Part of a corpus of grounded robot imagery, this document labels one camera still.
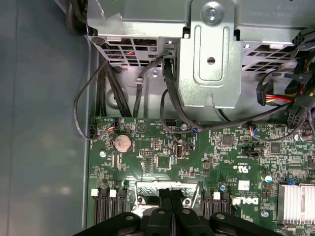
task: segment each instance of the mounting hole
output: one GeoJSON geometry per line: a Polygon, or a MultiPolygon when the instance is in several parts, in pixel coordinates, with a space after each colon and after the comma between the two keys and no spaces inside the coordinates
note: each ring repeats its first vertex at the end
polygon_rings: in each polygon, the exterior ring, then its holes
{"type": "Polygon", "coordinates": [[[214,63],[216,63],[216,60],[215,60],[215,58],[210,57],[210,58],[207,59],[207,63],[208,63],[209,65],[213,65],[214,63]]]}

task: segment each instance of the power cable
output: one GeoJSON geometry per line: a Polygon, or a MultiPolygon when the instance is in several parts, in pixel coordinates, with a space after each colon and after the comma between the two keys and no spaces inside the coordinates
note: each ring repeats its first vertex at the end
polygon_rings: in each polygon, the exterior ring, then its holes
{"type": "MultiPolygon", "coordinates": [[[[146,67],[144,67],[144,69],[140,72],[138,77],[143,79],[144,75],[148,72],[148,70],[150,70],[154,67],[157,67],[162,62],[163,62],[163,57],[160,57],[160,58],[156,59],[155,61],[151,62],[146,67]]],[[[134,102],[133,112],[132,112],[132,116],[134,118],[138,117],[139,107],[140,107],[140,102],[141,102],[141,96],[142,96],[142,87],[143,87],[143,84],[137,84],[136,100],[134,102]]]]}

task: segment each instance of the capacitor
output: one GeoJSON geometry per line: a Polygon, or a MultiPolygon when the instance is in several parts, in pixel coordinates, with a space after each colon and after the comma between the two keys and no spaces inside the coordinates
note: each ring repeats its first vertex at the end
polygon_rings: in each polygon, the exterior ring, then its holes
{"type": "Polygon", "coordinates": [[[114,139],[113,145],[118,152],[127,152],[132,147],[132,139],[127,134],[120,134],[114,139]]]}
{"type": "Polygon", "coordinates": [[[185,123],[182,123],[182,124],[181,124],[181,130],[183,130],[183,131],[188,130],[188,125],[185,124],[185,123]]]}
{"type": "Polygon", "coordinates": [[[218,183],[218,187],[219,187],[219,190],[222,192],[226,190],[226,186],[222,182],[218,183]]]}
{"type": "Polygon", "coordinates": [[[272,176],[264,173],[261,175],[261,180],[265,181],[266,183],[271,183],[272,182],[272,176]]]}
{"type": "Polygon", "coordinates": [[[183,144],[184,140],[181,137],[177,137],[176,142],[179,144],[183,144]]]}

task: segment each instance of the white sticker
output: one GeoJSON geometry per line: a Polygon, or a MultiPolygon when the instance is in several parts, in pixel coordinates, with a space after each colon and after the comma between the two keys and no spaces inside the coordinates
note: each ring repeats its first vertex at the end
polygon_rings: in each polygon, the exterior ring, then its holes
{"type": "Polygon", "coordinates": [[[214,200],[220,200],[221,199],[220,192],[214,192],[213,193],[213,199],[214,200]]]}
{"type": "Polygon", "coordinates": [[[250,190],[250,181],[249,180],[239,180],[238,181],[238,190],[239,191],[249,191],[250,190]]]}
{"type": "Polygon", "coordinates": [[[109,197],[110,198],[115,198],[117,194],[117,191],[115,189],[109,190],[109,197]]]}
{"type": "Polygon", "coordinates": [[[92,197],[97,197],[98,196],[98,189],[97,188],[92,188],[91,189],[91,196],[92,197]]]}

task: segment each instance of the cable clip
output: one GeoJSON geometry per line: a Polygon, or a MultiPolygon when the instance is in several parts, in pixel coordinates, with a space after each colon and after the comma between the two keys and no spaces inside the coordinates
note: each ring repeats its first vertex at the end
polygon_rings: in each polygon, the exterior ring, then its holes
{"type": "Polygon", "coordinates": [[[138,78],[135,78],[134,81],[135,81],[136,84],[143,85],[143,78],[138,77],[138,78]]]}

